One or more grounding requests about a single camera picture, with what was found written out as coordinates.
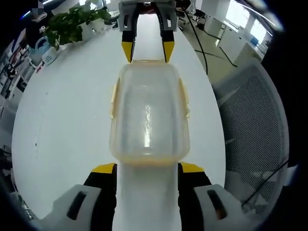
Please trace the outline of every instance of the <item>gray mesh chair back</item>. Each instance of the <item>gray mesh chair back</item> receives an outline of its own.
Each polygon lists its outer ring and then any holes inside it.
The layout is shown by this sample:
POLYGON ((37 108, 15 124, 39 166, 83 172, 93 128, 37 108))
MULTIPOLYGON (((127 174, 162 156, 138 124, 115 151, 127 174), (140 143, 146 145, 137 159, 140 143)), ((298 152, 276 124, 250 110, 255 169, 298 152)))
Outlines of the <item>gray mesh chair back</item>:
MULTIPOLYGON (((239 66, 213 86, 226 144, 225 189, 243 203, 289 155, 288 126, 282 101, 256 59, 239 66)), ((243 205, 261 223, 280 195, 287 165, 243 205)))

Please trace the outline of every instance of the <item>container lid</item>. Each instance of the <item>container lid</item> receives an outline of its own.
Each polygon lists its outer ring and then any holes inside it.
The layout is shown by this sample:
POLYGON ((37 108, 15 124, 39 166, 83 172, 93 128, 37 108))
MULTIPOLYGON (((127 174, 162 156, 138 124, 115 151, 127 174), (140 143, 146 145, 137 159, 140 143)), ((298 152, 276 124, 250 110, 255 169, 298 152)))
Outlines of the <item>container lid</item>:
POLYGON ((110 150, 122 162, 168 164, 189 151, 187 97, 175 67, 127 64, 115 87, 110 150))

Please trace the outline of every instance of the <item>window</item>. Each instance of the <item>window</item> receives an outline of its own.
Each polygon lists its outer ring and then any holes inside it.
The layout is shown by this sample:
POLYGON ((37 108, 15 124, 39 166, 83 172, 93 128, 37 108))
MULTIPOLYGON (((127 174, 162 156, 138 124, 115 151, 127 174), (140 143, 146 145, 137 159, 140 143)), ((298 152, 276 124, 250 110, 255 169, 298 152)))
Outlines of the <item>window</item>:
POLYGON ((226 20, 235 26, 245 28, 249 18, 249 11, 238 4, 235 0, 230 0, 226 20))
POLYGON ((86 0, 79 0, 79 4, 83 6, 84 4, 86 4, 86 0))
POLYGON ((256 39, 258 39, 258 43, 261 44, 265 35, 266 29, 262 24, 256 19, 254 25, 251 28, 250 34, 252 34, 256 39))

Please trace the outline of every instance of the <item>green leaves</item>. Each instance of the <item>green leaves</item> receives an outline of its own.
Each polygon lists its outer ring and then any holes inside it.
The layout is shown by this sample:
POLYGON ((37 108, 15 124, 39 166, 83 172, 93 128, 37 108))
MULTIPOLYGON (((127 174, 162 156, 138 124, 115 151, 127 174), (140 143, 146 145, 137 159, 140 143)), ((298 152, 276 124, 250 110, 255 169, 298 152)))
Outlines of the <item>green leaves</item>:
POLYGON ((82 28, 79 25, 82 23, 88 25, 98 18, 110 21, 111 16, 106 10, 107 8, 90 11, 85 11, 83 7, 70 8, 68 13, 59 13, 49 21, 45 36, 48 37, 50 45, 55 48, 59 48, 59 45, 82 41, 82 28))

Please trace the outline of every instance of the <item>office desk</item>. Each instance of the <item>office desk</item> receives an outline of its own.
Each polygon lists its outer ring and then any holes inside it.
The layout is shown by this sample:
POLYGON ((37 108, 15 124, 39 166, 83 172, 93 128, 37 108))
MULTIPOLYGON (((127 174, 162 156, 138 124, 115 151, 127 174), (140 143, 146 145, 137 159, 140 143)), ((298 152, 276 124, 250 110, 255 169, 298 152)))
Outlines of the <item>office desk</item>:
MULTIPOLYGON (((213 184, 224 186, 225 144, 216 99, 190 43, 180 30, 174 35, 170 63, 187 87, 191 110, 191 148, 184 161, 203 167, 213 184)), ((94 167, 116 162, 109 150, 109 109, 127 63, 121 39, 120 31, 110 30, 65 49, 34 73, 25 89, 13 130, 13 169, 18 191, 38 218, 69 188, 83 184, 94 167)), ((164 58, 156 15, 140 16, 133 58, 164 58)))

